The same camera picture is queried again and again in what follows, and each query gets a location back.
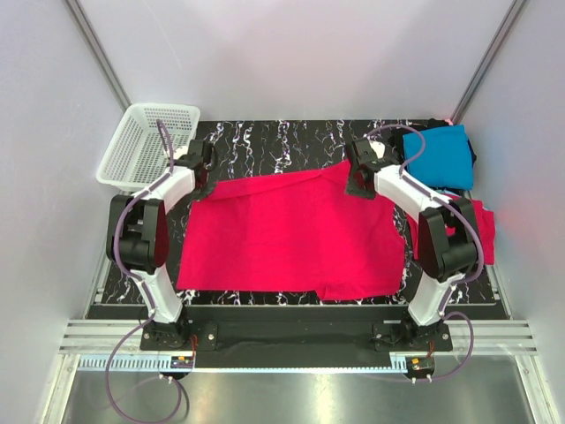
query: white wall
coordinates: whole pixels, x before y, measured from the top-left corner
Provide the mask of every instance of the white wall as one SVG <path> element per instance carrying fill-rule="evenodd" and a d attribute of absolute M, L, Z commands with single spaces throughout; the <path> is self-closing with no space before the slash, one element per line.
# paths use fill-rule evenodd
<path fill-rule="evenodd" d="M 531 322 L 565 418 L 565 3 L 530 2 L 463 123 L 473 191 L 496 213 L 496 255 L 516 317 Z"/>
<path fill-rule="evenodd" d="M 61 0 L 2 2 L 0 54 L 0 422 L 28 423 L 92 286 L 121 111 Z"/>
<path fill-rule="evenodd" d="M 202 119 L 449 117 L 510 0 L 82 0 L 133 102 Z"/>

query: white plastic basket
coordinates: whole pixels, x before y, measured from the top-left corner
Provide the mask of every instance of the white plastic basket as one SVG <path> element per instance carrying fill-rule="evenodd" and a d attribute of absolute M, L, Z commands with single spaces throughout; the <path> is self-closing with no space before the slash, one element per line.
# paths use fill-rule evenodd
<path fill-rule="evenodd" d="M 167 126 L 174 149 L 194 138 L 200 110 L 167 103 L 136 103 L 127 108 L 96 172 L 96 179 L 135 192 L 159 178 L 169 163 L 157 130 Z"/>

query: folded blue cloth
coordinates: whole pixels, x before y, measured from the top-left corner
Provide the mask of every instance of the folded blue cloth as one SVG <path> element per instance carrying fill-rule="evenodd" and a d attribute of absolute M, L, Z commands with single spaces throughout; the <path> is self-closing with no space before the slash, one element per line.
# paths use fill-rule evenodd
<path fill-rule="evenodd" d="M 465 127 L 443 126 L 422 132 L 426 150 L 408 165 L 408 172 L 431 187 L 451 187 L 462 190 L 473 188 L 473 163 Z M 403 136 L 404 153 L 413 157 L 422 145 L 417 134 Z"/>

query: pink fabric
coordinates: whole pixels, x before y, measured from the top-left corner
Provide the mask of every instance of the pink fabric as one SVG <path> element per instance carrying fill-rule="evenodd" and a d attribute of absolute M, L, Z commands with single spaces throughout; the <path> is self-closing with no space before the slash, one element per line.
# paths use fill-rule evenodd
<path fill-rule="evenodd" d="M 452 199 L 457 199 L 457 196 L 448 195 Z M 485 264 L 494 264 L 494 236 L 496 235 L 496 227 L 494 226 L 494 212 L 483 208 L 482 201 L 471 201 L 473 209 L 475 210 L 475 217 L 477 217 L 478 236 L 480 243 L 483 246 L 485 253 Z M 412 236 L 412 244 L 414 245 L 414 259 L 418 258 L 418 226 L 416 222 L 408 217 L 408 224 L 410 225 L 410 232 Z M 453 230 L 448 231 L 448 234 L 453 234 Z"/>
<path fill-rule="evenodd" d="M 396 293 L 404 240 L 394 204 L 345 194 L 349 167 L 219 183 L 192 205 L 177 288 L 314 290 L 322 300 Z"/>

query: marble tabletop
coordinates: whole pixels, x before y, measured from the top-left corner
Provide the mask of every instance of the marble tabletop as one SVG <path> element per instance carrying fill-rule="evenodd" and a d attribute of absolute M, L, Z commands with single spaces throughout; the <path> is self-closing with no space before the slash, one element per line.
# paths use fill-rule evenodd
<path fill-rule="evenodd" d="M 332 120 L 332 121 L 240 121 L 200 122 L 197 139 L 215 144 L 219 164 L 210 174 L 210 181 L 247 178 L 258 175 L 315 170 L 345 159 L 343 143 L 356 139 L 373 128 L 407 121 Z M 408 121 L 422 124 L 422 121 Z M 386 142 L 388 130 L 376 136 Z M 185 230 L 193 195 L 182 199 L 168 214 L 170 251 L 167 268 L 173 282 L 177 281 Z M 392 219 L 407 241 L 404 272 L 400 290 L 392 296 L 356 299 L 340 302 L 321 302 L 314 291 L 256 292 L 256 291 L 178 291 L 186 305 L 354 305 L 405 304 L 410 301 L 421 276 L 421 268 L 413 260 L 410 229 L 404 212 L 395 209 Z M 451 303 L 493 303 L 493 290 L 484 271 L 477 281 L 461 284 Z M 128 281 L 115 264 L 111 264 L 102 295 L 102 304 L 141 304 L 136 285 Z"/>

